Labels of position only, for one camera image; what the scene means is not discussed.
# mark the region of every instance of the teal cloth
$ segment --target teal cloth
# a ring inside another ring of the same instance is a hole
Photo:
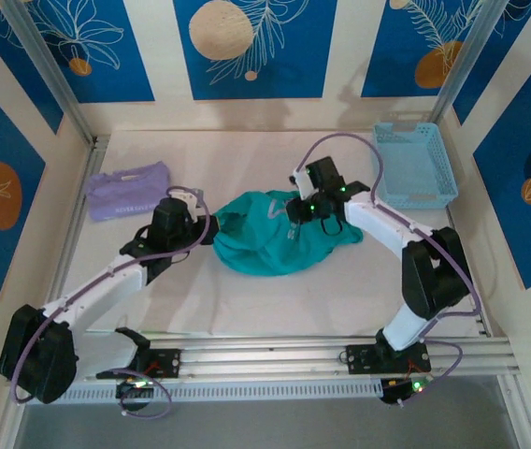
[[[295,273],[321,262],[338,245],[363,240],[360,229],[335,217],[302,225],[286,214],[286,202],[298,192],[247,192],[216,212],[220,232],[213,243],[220,260],[229,268],[256,276]]]

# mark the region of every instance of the light blue basket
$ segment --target light blue basket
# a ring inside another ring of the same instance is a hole
[[[384,172],[380,198],[396,209],[442,209],[458,195],[444,142],[433,123],[378,123],[374,142]],[[376,176],[378,159],[372,153]]]

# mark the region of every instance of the vertical metal pole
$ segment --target vertical metal pole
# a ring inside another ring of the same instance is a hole
[[[55,97],[60,108],[70,118],[80,136],[89,142],[91,150],[93,147],[91,127],[80,110],[79,102],[72,92],[68,81],[66,81],[62,70],[53,59],[43,37],[37,31],[26,6],[21,0],[0,0],[0,7],[14,34],[35,65],[37,72],[48,85],[51,94]]]
[[[438,93],[436,104],[430,114],[429,122],[439,123],[452,102],[461,92],[461,88],[473,65],[477,62],[483,47],[494,31],[496,23],[502,16],[509,0],[478,0],[483,2],[480,14],[473,22],[463,47],[452,65],[449,76]]]

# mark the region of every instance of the lavender cloth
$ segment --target lavender cloth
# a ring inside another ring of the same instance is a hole
[[[169,183],[170,172],[163,162],[93,175],[86,191],[89,214],[99,222],[149,212],[165,197]]]

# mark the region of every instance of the gray floor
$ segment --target gray floor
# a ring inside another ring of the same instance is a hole
[[[31,406],[15,447],[510,449],[517,445],[495,379],[453,378],[403,410],[373,398],[178,403],[167,418],[141,422],[121,416],[117,406]]]

